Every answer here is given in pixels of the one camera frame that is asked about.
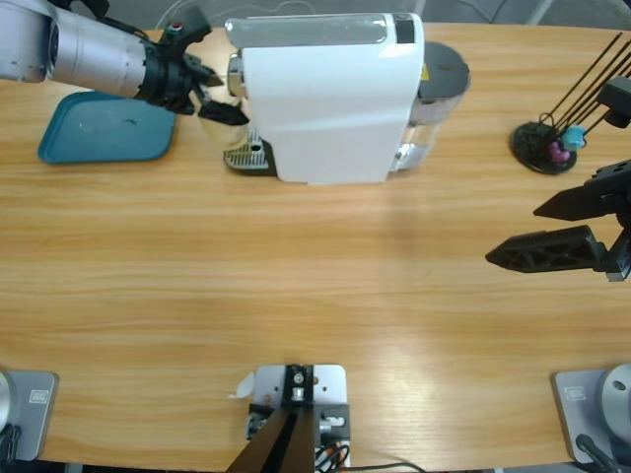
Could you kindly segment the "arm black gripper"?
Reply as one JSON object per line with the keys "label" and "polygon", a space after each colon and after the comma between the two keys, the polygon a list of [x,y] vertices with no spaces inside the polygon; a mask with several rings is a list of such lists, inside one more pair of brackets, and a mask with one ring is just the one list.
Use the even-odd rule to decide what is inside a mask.
{"label": "arm black gripper", "polygon": [[596,240],[589,226],[511,236],[485,255],[504,269],[542,273],[592,269],[609,282],[630,276],[630,161],[597,169],[585,185],[558,192],[533,214],[569,222],[614,214],[622,231],[612,247]]}
{"label": "arm black gripper", "polygon": [[[143,41],[145,60],[144,79],[135,99],[182,115],[192,115],[195,106],[189,97],[195,87],[222,87],[224,81],[201,60],[184,53],[169,59],[163,47],[151,41]],[[239,105],[219,101],[206,101],[197,116],[228,126],[243,126],[248,117]]]}

